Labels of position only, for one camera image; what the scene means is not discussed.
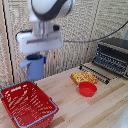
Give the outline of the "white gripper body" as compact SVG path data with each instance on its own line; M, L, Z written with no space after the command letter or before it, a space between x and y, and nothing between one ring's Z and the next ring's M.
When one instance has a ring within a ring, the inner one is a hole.
M32 54L60 48L63 38L60 32L53 32L45 38L37 38L32 32L20 32L16 35L21 54Z

